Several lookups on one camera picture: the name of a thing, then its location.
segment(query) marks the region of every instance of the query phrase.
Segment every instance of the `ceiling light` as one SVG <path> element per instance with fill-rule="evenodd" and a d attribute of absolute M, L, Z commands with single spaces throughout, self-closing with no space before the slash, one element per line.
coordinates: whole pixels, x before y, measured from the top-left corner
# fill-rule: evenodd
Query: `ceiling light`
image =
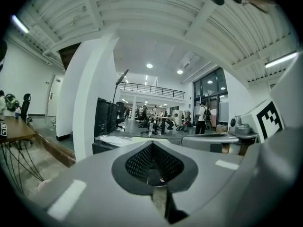
<path fill-rule="evenodd" d="M 293 52 L 293 53 L 287 54 L 285 56 L 282 56 L 282 57 L 280 57 L 280 58 L 278 58 L 278 59 L 276 59 L 274 61 L 266 63 L 265 64 L 265 68 L 268 68 L 268 67 L 271 67 L 271 66 L 275 66 L 275 65 L 277 65 L 279 63 L 282 63 L 284 61 L 292 59 L 292 58 L 296 57 L 297 55 L 298 55 L 298 52 Z"/>
<path fill-rule="evenodd" d="M 28 28 L 15 16 L 12 16 L 13 21 L 20 29 L 22 29 L 26 34 L 29 32 Z"/>

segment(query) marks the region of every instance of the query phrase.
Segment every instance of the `office chair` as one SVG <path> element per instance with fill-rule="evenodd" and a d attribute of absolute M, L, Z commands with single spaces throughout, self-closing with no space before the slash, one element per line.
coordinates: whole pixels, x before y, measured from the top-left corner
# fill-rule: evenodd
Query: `office chair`
<path fill-rule="evenodd" d="M 126 111 L 126 107 L 124 106 L 124 103 L 122 103 L 122 102 L 117 102 L 116 104 L 118 105 L 117 111 L 119 111 L 119 112 L 117 112 L 117 116 L 119 115 L 119 119 L 117 119 L 117 116 L 116 116 L 116 129 L 121 128 L 121 130 L 125 131 L 125 128 L 120 126 L 119 124 L 125 121 L 124 113 Z"/>
<path fill-rule="evenodd" d="M 23 104 L 22 104 L 22 109 L 21 109 L 21 114 L 20 114 L 20 117 L 21 119 L 26 123 L 28 124 L 28 122 L 31 120 L 31 117 L 30 118 L 27 118 L 27 111 L 28 111 L 28 108 L 29 108 L 29 104 L 30 104 L 30 100 L 31 100 L 31 95 L 30 93 L 26 93 L 23 97 Z M 29 141 L 30 144 L 32 145 L 33 142 L 31 140 L 24 140 L 24 141 Z"/>

